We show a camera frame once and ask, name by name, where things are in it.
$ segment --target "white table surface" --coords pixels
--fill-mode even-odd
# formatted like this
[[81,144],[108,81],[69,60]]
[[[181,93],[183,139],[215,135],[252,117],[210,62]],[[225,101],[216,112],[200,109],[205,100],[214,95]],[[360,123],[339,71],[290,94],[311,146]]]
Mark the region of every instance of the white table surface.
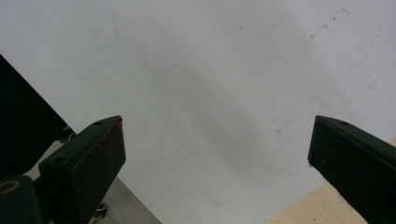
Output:
[[1,1],[0,53],[164,224],[262,223],[322,182],[316,114],[396,131],[396,2]]

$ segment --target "screw hole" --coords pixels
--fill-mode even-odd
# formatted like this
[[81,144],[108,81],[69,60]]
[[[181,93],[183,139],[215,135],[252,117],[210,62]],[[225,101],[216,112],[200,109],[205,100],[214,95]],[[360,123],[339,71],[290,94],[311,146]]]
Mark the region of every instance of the screw hole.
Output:
[[60,158],[56,159],[54,162],[55,162],[56,164],[59,164],[59,163],[64,162],[65,160],[66,160],[65,157],[60,157]]

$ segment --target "white surface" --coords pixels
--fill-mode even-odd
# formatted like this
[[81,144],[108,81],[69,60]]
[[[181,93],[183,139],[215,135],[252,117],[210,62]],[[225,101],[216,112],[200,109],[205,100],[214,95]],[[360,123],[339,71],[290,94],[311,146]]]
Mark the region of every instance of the white surface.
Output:
[[394,1],[2,1],[0,52],[76,131],[121,114],[164,224],[262,223],[320,181],[316,114],[396,133]]

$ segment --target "wooden surface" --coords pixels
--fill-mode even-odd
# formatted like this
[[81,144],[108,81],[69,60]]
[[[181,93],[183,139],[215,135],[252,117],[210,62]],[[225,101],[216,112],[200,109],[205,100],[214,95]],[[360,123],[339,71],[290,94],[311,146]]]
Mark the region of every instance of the wooden surface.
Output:
[[[389,140],[396,146],[396,136]],[[329,183],[325,182],[306,194],[265,224],[361,224],[367,223]]]

